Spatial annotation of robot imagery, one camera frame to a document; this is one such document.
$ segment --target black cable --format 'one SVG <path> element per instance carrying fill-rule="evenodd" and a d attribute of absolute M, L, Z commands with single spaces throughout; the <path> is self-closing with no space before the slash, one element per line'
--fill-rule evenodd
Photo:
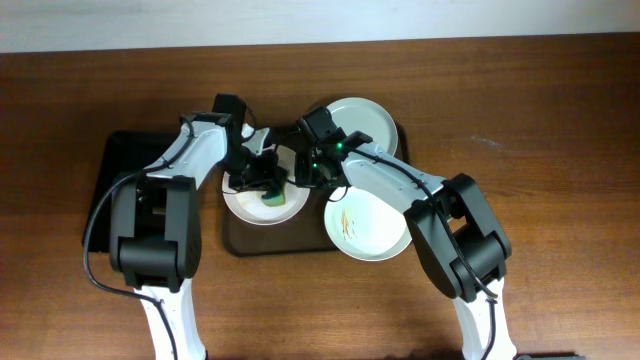
<path fill-rule="evenodd" d="M 348 193 L 348 192 L 349 192 L 349 187 L 348 187 L 348 186 L 345 186 L 345 188 L 344 188 L 344 194 L 342 194 L 342 197 L 341 197 L 340 199 L 338 199 L 338 200 L 331 200 L 331 198 L 329 198 L 329 199 L 327 199 L 327 201 L 329 201 L 329 202 L 338 202 L 338 201 L 340 201 L 340 200 L 344 199 L 344 197 L 345 197 L 345 196 L 347 196 L 347 193 Z"/>
<path fill-rule="evenodd" d="M 489 337 L 489 345 L 487 345 L 487 350 L 484 351 L 484 355 L 482 355 L 482 359 L 487 360 L 489 357 L 489 353 L 493 349 L 493 344 L 496 342 L 496 304 L 498 303 L 494 299 L 487 299 L 489 303 L 489 314 L 491 317 L 491 336 Z"/>
<path fill-rule="evenodd" d="M 471 267 L 471 265 L 467 261 L 466 257 L 462 253 L 462 250 L 460 250 L 460 247 L 458 246 L 458 242 L 456 241 L 455 237 L 453 236 L 453 233 L 451 232 L 451 228 L 449 227 L 449 224 L 447 223 L 447 220 L 444 218 L 444 214 L 442 214 L 442 211 L 440 211 L 440 208 L 437 206 L 436 199 L 433 197 L 433 195 L 431 194 L 429 189 L 427 189 L 427 187 L 424 185 L 424 183 L 420 179 L 418 179 L 415 176 L 413 176 L 413 174 L 411 174 L 405 168 L 403 168 L 402 166 L 399 166 L 399 165 L 397 165 L 395 163 L 392 163 L 391 161 L 387 161 L 387 160 L 382 159 L 382 158 L 380 158 L 379 156 L 376 156 L 376 155 L 367 154 L 367 153 L 365 153 L 363 151 L 360 151 L 358 149 L 350 149 L 350 150 L 353 151 L 354 153 L 358 154 L 358 155 L 361 155 L 361 156 L 364 156 L 364 157 L 366 157 L 368 159 L 371 159 L 374 162 L 379 162 L 379 163 L 391 166 L 392 168 L 394 168 L 394 169 L 400 171 L 401 173 L 403 173 L 404 175 L 406 175 L 409 179 L 411 179 L 411 181 L 413 181 L 414 183 L 416 183 L 416 185 L 418 185 L 418 187 L 427 195 L 427 198 L 429 199 L 429 202 L 431 203 L 431 206 L 436 211 L 436 214 L 438 215 L 438 218 L 440 219 L 440 222 L 442 223 L 442 226 L 444 227 L 444 230 L 447 233 L 447 236 L 449 237 L 449 241 L 451 241 L 451 245 L 453 246 L 453 249 L 456 251 L 456 254 L 458 255 L 458 258 L 460 258 L 460 262 L 462 262 L 462 265 L 467 270 L 467 272 L 469 273 L 469 275 L 471 276 L 471 278 L 473 279 L 475 284 L 482 291 L 484 291 L 484 293 L 487 294 L 487 296 L 489 298 L 497 299 L 498 295 L 493 293 L 491 290 L 489 290 L 489 288 L 485 284 L 482 283 L 482 281 L 480 280 L 480 278 L 478 278 L 478 275 L 473 270 L 473 268 Z"/>
<path fill-rule="evenodd" d="M 258 131 L 258 119 L 256 119 L 256 114 L 253 113 L 253 110 L 251 110 L 249 105 L 245 104 L 245 106 L 247 107 L 247 112 L 249 113 L 249 115 L 251 116 L 251 119 L 253 120 L 253 132 L 251 133 L 251 135 L 249 135 L 249 137 L 243 139 L 243 141 L 246 142 L 251 140 L 251 138 L 253 138 L 253 135 L 256 134 L 256 131 Z"/>
<path fill-rule="evenodd" d="M 171 166 L 171 164 L 173 164 L 176 160 L 178 160 L 180 156 L 182 156 L 182 154 L 184 154 L 184 152 L 187 150 L 189 145 L 191 145 L 191 142 L 195 138 L 195 131 L 193 129 L 193 124 L 191 124 L 191 122 L 186 119 L 183 119 L 183 120 L 189 127 L 189 135 L 187 136 L 187 140 L 185 141 L 184 145 L 182 145 L 180 150 L 178 150 L 178 152 L 175 155 L 173 155 L 169 160 L 165 160 L 164 163 L 162 163 L 162 165 L 158 165 L 158 166 L 154 166 L 146 169 L 140 169 L 132 174 L 129 174 L 123 177 L 122 179 L 118 180 L 115 184 L 111 185 L 109 190 L 107 190 L 105 194 L 102 195 L 96 207 L 93 209 L 93 212 L 89 217 L 89 221 L 87 222 L 87 230 L 84 233 L 84 253 L 83 253 L 84 270 L 87 273 L 89 280 L 91 280 L 91 283 L 95 285 L 98 289 L 106 291 L 108 293 L 116 294 L 116 295 L 122 295 L 125 297 L 148 301 L 158 310 L 158 314 L 162 319 L 162 323 L 164 324 L 164 327 L 167 330 L 167 334 L 169 335 L 169 340 L 171 341 L 171 349 L 173 351 L 174 360 L 178 360 L 176 340 L 173 336 L 173 332 L 171 331 L 171 326 L 169 325 L 167 316 L 162 310 L 162 302 L 146 295 L 136 294 L 135 292 L 112 288 L 96 280 L 96 278 L 93 276 L 93 273 L 91 272 L 91 267 L 89 266 L 89 243 L 91 241 L 91 233 L 93 232 L 93 227 L 95 225 L 96 219 L 98 218 L 98 215 L 100 214 L 100 210 L 102 210 L 102 208 L 106 204 L 109 197 L 111 197 L 113 192 L 115 192 L 122 185 L 128 183 L 133 179 L 140 178 L 150 172 L 159 171 L 159 170 L 168 168 L 169 166 Z"/>

